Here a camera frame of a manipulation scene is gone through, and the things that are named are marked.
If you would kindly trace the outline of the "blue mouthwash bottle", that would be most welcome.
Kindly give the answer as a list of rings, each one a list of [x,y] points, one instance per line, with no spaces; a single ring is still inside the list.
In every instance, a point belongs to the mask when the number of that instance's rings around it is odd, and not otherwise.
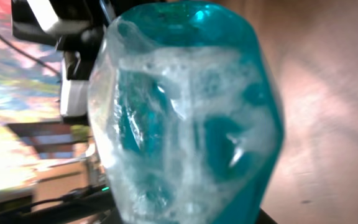
[[[212,2],[142,4],[108,26],[88,115],[123,223],[255,223],[283,144],[252,26]]]

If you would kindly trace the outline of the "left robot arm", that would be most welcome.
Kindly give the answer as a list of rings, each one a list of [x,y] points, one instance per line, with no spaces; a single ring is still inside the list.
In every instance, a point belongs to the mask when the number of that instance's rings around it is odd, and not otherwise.
[[[62,53],[59,107],[65,124],[88,124],[87,90],[107,27],[122,13],[162,0],[11,0],[12,34]]]

